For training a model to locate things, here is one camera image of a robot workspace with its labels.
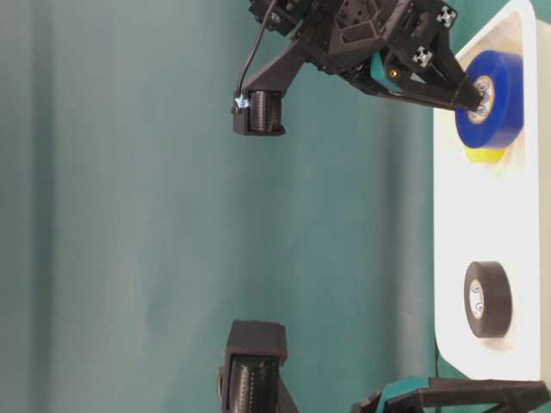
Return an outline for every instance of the black electrical tape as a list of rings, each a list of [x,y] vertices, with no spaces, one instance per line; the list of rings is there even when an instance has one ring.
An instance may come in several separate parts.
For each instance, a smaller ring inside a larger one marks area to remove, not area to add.
[[[512,320],[511,286],[499,262],[472,262],[464,288],[465,312],[478,338],[503,338]]]

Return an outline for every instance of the green fabric backdrop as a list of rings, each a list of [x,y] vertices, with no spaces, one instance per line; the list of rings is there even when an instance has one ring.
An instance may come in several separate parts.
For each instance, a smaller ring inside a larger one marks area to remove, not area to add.
[[[430,110],[307,67],[233,135],[246,3],[0,3],[0,411],[217,411],[234,318],[302,411],[434,373]],[[505,1],[451,3],[457,49]]]

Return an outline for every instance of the white board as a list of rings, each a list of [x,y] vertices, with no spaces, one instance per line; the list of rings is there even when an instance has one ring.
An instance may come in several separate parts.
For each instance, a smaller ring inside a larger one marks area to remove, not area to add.
[[[458,53],[466,69],[485,50],[523,55],[524,129],[495,164],[472,163],[455,114],[434,116],[436,340],[471,379],[545,379],[551,387],[551,26],[529,0],[509,2]],[[469,328],[463,283],[470,262],[500,262],[513,319],[505,338]]]

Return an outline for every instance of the blue electrical tape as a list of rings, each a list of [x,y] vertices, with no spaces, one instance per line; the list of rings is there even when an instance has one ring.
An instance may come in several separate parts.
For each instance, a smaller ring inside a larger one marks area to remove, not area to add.
[[[455,111],[461,141],[472,149],[506,148],[524,126],[522,56],[483,52],[468,67],[467,74],[475,86],[480,90],[491,89],[492,95],[486,92],[483,101],[486,107],[477,114],[465,109]]]

